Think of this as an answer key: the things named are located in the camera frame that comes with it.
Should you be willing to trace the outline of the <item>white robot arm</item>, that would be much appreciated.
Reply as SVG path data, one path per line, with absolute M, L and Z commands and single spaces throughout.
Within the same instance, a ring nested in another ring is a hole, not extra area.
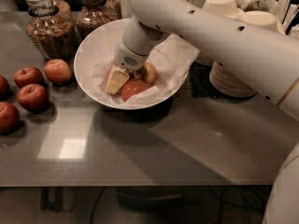
M 113 62 L 139 69 L 175 34 L 204 52 L 282 111 L 299 119 L 299 41 L 207 12 L 187 0 L 130 0 L 133 17 Z

